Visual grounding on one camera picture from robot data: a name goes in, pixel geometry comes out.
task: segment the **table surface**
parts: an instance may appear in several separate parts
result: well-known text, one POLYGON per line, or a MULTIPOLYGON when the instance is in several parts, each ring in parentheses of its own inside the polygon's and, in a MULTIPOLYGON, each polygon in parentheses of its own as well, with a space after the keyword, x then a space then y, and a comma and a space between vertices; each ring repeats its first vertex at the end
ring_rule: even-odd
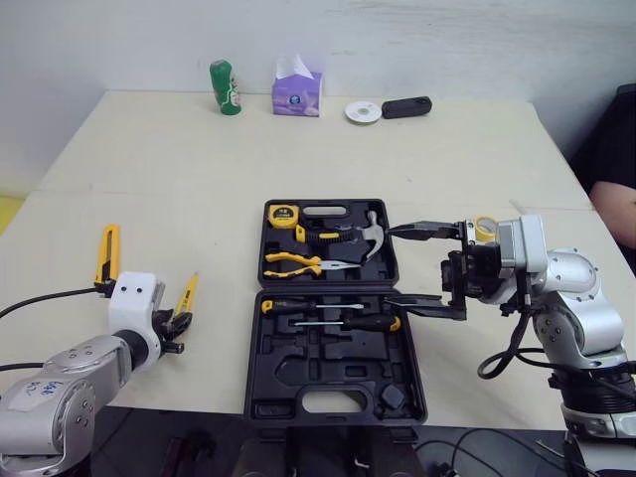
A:
MULTIPOLYGON (((194 271, 200 281, 186 352, 135 374, 113 403, 242 412, 264 202, 382 198, 392 225, 541 214, 549 247, 578 246, 598 264, 634 356, 636 280, 530 104, 434 98, 428 116, 360 127, 343 117, 351 100, 326 97, 316 119, 274 116, 269 96, 246 95, 229 117, 210 94, 107 93, 0 236, 0 308, 89 286, 101 230, 118 223, 121 268, 156 273, 164 308, 194 271)), ((457 243, 394 244, 397 289, 438 292, 457 243)), ((43 361, 104 333, 106 309, 84 295, 12 313, 0 363, 43 361)), ((477 377, 516 321, 476 301, 467 322, 411 319, 429 423, 563 428, 546 370, 513 363, 477 377)), ((532 331, 525 343, 538 343, 532 331)), ((0 374, 0 393, 27 373, 0 374)))

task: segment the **tissue box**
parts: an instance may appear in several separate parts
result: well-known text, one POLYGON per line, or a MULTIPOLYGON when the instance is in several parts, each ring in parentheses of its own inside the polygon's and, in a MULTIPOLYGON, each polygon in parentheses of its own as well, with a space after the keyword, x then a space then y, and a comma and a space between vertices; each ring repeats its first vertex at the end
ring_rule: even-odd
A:
POLYGON ((320 115, 321 94, 321 73, 276 78, 271 89, 274 114, 317 117, 320 115))

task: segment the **green can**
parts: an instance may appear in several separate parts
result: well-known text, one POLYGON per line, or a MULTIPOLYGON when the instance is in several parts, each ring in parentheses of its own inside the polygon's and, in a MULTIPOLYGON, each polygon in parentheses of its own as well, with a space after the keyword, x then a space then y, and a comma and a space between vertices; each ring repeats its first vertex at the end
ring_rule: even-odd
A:
POLYGON ((218 60, 210 65, 210 78, 221 113, 227 115, 240 113, 237 81, 232 73, 232 65, 226 60, 218 60))

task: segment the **person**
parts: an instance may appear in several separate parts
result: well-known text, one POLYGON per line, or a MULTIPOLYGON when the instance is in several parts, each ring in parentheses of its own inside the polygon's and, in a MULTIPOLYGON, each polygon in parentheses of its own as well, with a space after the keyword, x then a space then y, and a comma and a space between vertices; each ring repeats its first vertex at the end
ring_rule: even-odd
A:
POLYGON ((636 275, 636 83, 617 90, 572 165, 636 275))

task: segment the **yellow floor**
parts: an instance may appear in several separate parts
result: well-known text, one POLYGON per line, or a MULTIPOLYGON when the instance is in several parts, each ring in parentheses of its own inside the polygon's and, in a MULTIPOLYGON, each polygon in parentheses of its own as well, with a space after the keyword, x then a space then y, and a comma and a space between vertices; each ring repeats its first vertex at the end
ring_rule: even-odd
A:
POLYGON ((0 234, 4 232, 9 223, 13 220, 23 203, 24 199, 0 197, 0 234))

